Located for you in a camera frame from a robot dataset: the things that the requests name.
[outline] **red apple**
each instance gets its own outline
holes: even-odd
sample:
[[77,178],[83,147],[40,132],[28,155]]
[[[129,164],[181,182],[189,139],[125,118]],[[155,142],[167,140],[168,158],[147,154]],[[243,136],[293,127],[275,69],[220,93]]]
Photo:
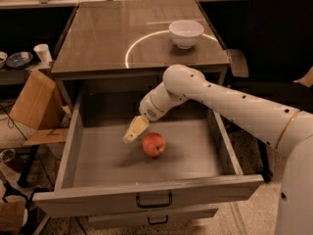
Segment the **red apple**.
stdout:
[[146,134],[143,139],[144,152],[151,157],[158,157],[165,151],[165,139],[156,132]]

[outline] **white bowl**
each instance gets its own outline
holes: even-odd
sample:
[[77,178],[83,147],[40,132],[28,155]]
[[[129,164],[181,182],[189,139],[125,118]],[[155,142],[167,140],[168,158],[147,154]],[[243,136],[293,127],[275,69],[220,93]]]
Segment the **white bowl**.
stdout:
[[171,23],[169,32],[174,44],[181,49],[190,49],[201,38],[204,28],[195,21],[181,20]]
[[7,58],[8,58],[7,53],[0,51],[0,69],[2,69],[6,64]]

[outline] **gray metal cabinet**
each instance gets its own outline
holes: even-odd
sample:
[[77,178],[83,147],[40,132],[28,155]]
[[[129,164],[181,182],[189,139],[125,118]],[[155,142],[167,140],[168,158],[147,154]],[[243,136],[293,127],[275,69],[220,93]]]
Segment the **gray metal cabinet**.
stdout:
[[[52,217],[93,215],[91,223],[108,228],[211,217],[210,204],[248,199],[262,177],[243,175],[221,117],[198,102],[151,122],[147,132],[167,141],[159,158],[144,154],[140,138],[123,143],[149,91],[145,82],[139,90],[137,79],[128,77],[127,86],[115,89],[104,85],[110,78],[84,81],[55,191],[36,194],[36,205]],[[158,81],[150,75],[141,79]]]
[[[169,38],[169,24],[181,19],[205,28],[191,50],[179,50]],[[146,132],[167,142],[157,159],[142,151],[141,138],[123,143],[143,96],[179,63],[219,72],[219,83],[229,67],[195,0],[80,5],[52,69],[73,103],[72,119],[55,190],[35,194],[38,207],[51,217],[88,215],[96,228],[109,228],[212,217],[216,204],[253,194],[262,177],[243,174],[221,116],[198,102],[151,122]],[[68,95],[71,89],[79,89],[77,97]]]

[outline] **gray drawer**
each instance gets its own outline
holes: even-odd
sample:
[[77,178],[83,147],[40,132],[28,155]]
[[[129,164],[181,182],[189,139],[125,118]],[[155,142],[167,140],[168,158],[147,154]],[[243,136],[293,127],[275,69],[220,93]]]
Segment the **gray drawer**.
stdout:
[[145,155],[140,139],[124,144],[124,132],[150,88],[139,91],[138,82],[134,91],[102,87],[87,83],[81,89],[55,191],[33,198],[50,216],[119,215],[241,201],[263,182],[260,175],[243,175],[220,115],[197,102],[151,123],[147,131],[159,132],[167,141],[159,158]]
[[218,207],[216,205],[202,205],[161,211],[125,212],[92,216],[89,217],[89,223],[95,229],[158,225],[172,221],[214,217],[217,211]]

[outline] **black chair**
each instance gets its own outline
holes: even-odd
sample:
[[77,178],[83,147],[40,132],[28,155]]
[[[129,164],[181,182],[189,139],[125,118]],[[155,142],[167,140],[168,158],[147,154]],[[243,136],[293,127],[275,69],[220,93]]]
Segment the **black chair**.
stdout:
[[[294,82],[313,66],[313,0],[250,0],[240,49],[227,86],[313,112],[313,88]],[[266,145],[258,141],[262,175],[270,181]]]

